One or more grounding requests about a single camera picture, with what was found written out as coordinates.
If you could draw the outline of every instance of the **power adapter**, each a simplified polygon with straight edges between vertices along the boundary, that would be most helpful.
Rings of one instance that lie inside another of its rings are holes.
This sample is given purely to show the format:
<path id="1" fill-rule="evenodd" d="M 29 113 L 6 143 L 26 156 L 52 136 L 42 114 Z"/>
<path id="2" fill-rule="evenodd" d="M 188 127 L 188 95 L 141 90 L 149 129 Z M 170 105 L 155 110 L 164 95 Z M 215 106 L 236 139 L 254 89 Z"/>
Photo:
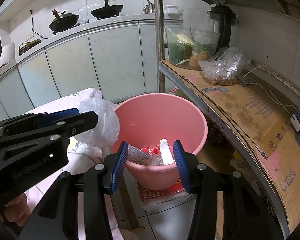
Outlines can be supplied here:
<path id="1" fill-rule="evenodd" d="M 290 121 L 297 132 L 300 132 L 300 114 L 294 113 L 290 117 Z"/>

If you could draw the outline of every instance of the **electrical outlet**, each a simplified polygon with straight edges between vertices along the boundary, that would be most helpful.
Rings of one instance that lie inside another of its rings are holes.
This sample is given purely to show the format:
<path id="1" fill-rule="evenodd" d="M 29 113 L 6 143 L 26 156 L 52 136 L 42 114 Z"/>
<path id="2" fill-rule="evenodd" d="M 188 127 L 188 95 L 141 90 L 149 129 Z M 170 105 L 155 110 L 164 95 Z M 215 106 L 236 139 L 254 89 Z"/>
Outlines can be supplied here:
<path id="1" fill-rule="evenodd" d="M 26 36 L 26 41 L 29 41 L 29 39 L 33 38 L 34 34 L 33 32 L 30 32 L 27 36 Z"/>

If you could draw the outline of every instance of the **wooden handle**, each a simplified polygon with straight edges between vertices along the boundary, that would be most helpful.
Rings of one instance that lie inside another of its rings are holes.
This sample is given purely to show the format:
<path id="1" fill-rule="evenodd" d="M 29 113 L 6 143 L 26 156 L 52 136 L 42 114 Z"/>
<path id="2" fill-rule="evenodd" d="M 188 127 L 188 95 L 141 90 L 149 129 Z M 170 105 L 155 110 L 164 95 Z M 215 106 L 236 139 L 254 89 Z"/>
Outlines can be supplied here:
<path id="1" fill-rule="evenodd" d="M 105 7 L 109 6 L 109 0 L 105 0 Z"/>
<path id="2" fill-rule="evenodd" d="M 52 10 L 53 15 L 56 17 L 59 23 L 62 22 L 62 19 L 60 18 L 59 14 L 57 13 L 57 10 L 53 9 Z"/>

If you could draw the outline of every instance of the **wok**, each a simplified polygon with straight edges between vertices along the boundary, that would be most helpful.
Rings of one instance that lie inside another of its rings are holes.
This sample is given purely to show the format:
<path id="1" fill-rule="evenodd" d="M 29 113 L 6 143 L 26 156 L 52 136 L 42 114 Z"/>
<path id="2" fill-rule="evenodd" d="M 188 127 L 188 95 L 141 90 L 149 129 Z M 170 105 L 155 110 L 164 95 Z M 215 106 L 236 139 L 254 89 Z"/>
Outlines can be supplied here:
<path id="1" fill-rule="evenodd" d="M 99 9 L 95 9 L 91 14 L 97 19 L 109 18 L 119 15 L 122 11 L 123 5 L 109 5 L 109 0 L 105 0 L 105 6 Z"/>
<path id="2" fill-rule="evenodd" d="M 73 13 L 58 13 L 56 10 L 52 10 L 53 15 L 56 17 L 52 23 L 49 24 L 50 30 L 53 32 L 61 32 L 74 26 L 79 20 L 79 15 Z"/>

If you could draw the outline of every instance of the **power cord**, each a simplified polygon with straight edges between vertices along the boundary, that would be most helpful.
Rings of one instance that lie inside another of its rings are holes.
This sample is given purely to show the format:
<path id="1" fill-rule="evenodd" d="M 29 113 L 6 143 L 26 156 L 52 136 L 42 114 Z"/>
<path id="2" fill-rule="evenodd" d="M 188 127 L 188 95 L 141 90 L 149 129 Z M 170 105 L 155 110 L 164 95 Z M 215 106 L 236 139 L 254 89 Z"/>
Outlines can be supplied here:
<path id="1" fill-rule="evenodd" d="M 254 71 L 255 69 L 257 69 L 257 68 L 259 68 L 259 67 L 265 67 L 265 68 L 267 69 L 267 71 L 268 71 L 268 73 L 269 73 L 269 90 L 270 90 L 270 93 L 272 94 L 272 96 L 277 100 L 277 102 L 273 100 L 273 98 L 268 94 L 268 92 L 264 89 L 264 87 L 263 87 L 262 85 L 260 85 L 259 83 L 255 83 L 255 82 L 247 83 L 247 82 L 244 81 L 244 78 L 245 78 L 246 75 L 248 75 L 249 73 L 251 73 L 252 71 Z M 245 83 L 246 85 L 259 85 L 260 87 L 262 87 L 262 89 L 267 93 L 267 95 L 269 96 L 269 98 L 270 98 L 272 101 L 274 101 L 277 105 L 282 106 L 282 107 L 286 110 L 286 112 L 287 112 L 289 115 L 292 115 L 292 114 L 285 108 L 285 106 L 292 106 L 292 107 L 297 111 L 297 113 L 300 114 L 299 111 L 298 111 L 298 109 L 296 109 L 293 105 L 283 105 L 283 104 L 281 104 L 281 102 L 280 102 L 280 101 L 275 97 L 275 95 L 272 93 L 272 91 L 271 91 L 271 84 L 270 84 L 270 83 L 271 83 L 271 75 L 270 75 L 270 71 L 269 71 L 269 69 L 268 69 L 267 66 L 264 66 L 264 65 L 256 66 L 254 69 L 250 70 L 248 73 L 246 73 L 246 74 L 243 76 L 242 82 Z"/>
<path id="2" fill-rule="evenodd" d="M 48 39 L 48 38 L 42 37 L 39 33 L 35 32 L 35 31 L 33 30 L 33 16 L 32 16 L 32 9 L 30 10 L 30 13 L 31 13 L 31 18 L 32 18 L 31 28 L 32 28 L 33 33 L 38 34 L 38 35 L 39 35 L 41 38 L 43 38 L 43 39 Z"/>

